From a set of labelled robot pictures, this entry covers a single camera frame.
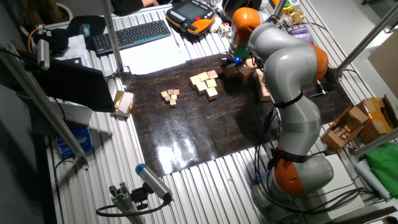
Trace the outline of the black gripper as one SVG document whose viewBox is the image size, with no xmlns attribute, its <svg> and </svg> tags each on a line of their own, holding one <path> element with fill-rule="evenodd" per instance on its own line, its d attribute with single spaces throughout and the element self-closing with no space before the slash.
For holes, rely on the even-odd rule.
<svg viewBox="0 0 398 224">
<path fill-rule="evenodd" d="M 242 59 L 241 57 L 233 57 L 233 56 L 228 56 L 227 58 L 223 58 L 221 60 L 221 69 L 225 69 L 227 65 L 234 65 L 234 66 L 240 66 L 240 69 L 247 68 L 248 66 L 246 65 L 246 61 Z"/>
</svg>

